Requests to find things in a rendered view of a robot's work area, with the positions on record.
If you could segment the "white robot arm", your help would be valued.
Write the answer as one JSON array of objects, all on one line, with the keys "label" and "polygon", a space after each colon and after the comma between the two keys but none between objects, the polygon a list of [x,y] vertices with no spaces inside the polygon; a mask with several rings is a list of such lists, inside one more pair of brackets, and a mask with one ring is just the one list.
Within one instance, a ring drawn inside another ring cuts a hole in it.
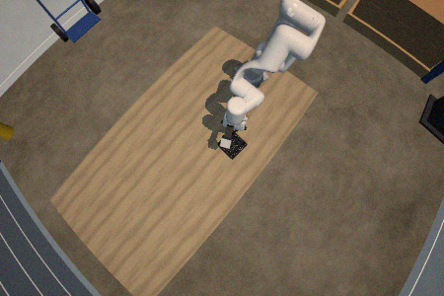
[{"label": "white robot arm", "polygon": [[[267,36],[267,43],[262,41],[258,44],[251,60],[238,69],[230,83],[231,93],[238,97],[231,98],[227,103],[226,119],[232,125],[227,124],[221,147],[230,149],[233,125],[248,120],[245,114],[264,100],[264,94],[251,83],[258,82],[264,71],[283,73],[296,58],[306,60],[315,48],[325,22],[322,14],[300,0],[280,1],[279,17]],[[297,31],[297,28],[308,36]]]}]

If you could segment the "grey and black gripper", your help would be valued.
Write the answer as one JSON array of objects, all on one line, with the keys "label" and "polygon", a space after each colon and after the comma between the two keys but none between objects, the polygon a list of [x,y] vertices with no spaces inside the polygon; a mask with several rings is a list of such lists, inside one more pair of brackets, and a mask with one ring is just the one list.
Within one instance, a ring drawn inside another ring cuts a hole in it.
[{"label": "grey and black gripper", "polygon": [[[227,121],[227,119],[226,119],[226,113],[224,114],[224,117],[223,117],[223,120],[221,120],[221,123],[222,123],[223,126],[225,126],[225,127],[227,127],[227,124],[232,125],[232,124],[230,124],[230,123]],[[239,125],[233,125],[233,126],[234,126],[234,129],[235,129],[234,133],[236,133],[236,131],[238,132],[238,130],[240,130],[240,131],[247,130],[247,127],[246,127],[246,120],[244,120],[244,121],[243,121],[241,124],[239,124]]]}]

